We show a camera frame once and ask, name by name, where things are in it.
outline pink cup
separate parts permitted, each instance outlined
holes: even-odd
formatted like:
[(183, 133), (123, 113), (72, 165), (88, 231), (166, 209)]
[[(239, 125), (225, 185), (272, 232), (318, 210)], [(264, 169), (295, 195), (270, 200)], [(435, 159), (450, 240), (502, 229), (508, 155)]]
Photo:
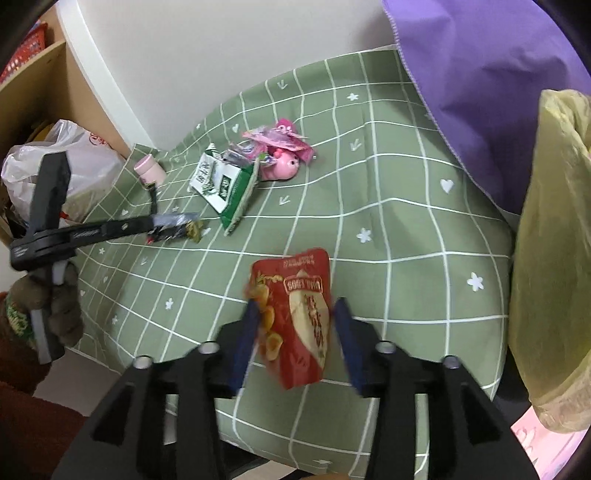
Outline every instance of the pink cup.
[(155, 183), (160, 187), (166, 180), (166, 172), (160, 164), (154, 160), (152, 154), (146, 155), (134, 166), (135, 172), (146, 185)]

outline green patterned cuff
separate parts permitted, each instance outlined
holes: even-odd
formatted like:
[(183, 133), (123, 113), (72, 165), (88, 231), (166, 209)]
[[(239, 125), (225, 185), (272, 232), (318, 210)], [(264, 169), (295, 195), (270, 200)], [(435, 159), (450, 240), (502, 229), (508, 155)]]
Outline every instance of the green patterned cuff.
[(16, 304), (12, 301), (10, 293), (6, 297), (6, 315), (14, 334), (33, 348), (35, 345), (35, 337), (33, 335), (31, 322), (26, 314), (18, 310)]

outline gray handle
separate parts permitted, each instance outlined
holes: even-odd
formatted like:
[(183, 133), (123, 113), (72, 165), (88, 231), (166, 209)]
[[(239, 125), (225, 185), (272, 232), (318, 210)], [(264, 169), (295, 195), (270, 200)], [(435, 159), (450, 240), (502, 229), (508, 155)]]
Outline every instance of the gray handle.
[[(30, 274), (45, 283), (62, 285), (66, 273), (67, 260), (54, 263), (51, 267), (36, 270)], [(37, 357), (41, 365), (50, 364), (58, 360), (66, 350), (59, 338), (49, 329), (48, 319), (51, 316), (50, 308), (33, 310), (31, 312), (31, 327), (37, 344)]]

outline red snack packet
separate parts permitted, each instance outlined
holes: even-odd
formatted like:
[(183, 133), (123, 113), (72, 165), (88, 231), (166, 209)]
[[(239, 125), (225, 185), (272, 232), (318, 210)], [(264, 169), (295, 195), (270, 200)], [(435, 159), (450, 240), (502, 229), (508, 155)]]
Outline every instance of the red snack packet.
[(320, 381), (330, 332), (330, 265), (321, 248), (252, 264), (259, 351), (284, 388)]

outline green label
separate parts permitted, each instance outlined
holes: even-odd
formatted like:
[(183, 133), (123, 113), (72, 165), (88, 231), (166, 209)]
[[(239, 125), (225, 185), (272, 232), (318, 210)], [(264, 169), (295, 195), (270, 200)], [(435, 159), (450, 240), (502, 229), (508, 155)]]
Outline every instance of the green label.
[(230, 177), (226, 177), (225, 175), (222, 176), (222, 182), (220, 184), (220, 192), (218, 195), (222, 198), (222, 200), (228, 199), (228, 194), (230, 193)]

